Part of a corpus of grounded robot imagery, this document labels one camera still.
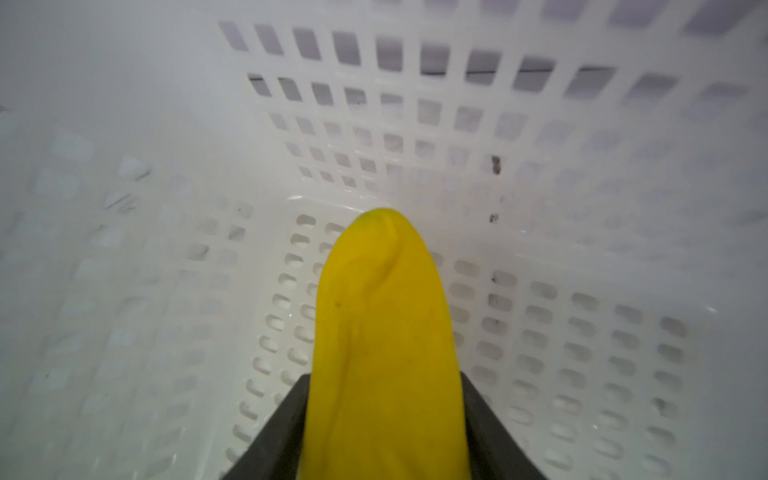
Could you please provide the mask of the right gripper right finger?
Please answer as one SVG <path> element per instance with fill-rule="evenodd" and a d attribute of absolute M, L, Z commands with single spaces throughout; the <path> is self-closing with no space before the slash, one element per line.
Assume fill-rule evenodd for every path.
<path fill-rule="evenodd" d="M 545 480 L 546 476 L 513 439 L 468 375 L 461 373 L 470 478 Z"/>

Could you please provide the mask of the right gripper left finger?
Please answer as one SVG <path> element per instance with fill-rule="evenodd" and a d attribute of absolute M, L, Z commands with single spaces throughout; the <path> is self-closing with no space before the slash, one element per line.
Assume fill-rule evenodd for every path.
<path fill-rule="evenodd" d="M 298 478 L 309 386 L 310 375 L 301 375 L 223 479 Z"/>

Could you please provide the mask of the yellow corn cob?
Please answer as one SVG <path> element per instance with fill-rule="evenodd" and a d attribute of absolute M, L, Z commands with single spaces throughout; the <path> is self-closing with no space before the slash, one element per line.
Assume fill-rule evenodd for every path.
<path fill-rule="evenodd" d="M 321 271 L 299 473 L 471 475 L 450 308 L 422 237 L 395 210 L 359 215 Z"/>

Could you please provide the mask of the white plastic food basket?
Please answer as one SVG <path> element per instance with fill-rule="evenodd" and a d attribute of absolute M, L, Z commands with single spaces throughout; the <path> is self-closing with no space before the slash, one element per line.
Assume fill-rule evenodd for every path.
<path fill-rule="evenodd" d="M 767 475 L 763 1 L 5 1 L 1 475 L 218 479 L 394 208 L 552 479 Z"/>

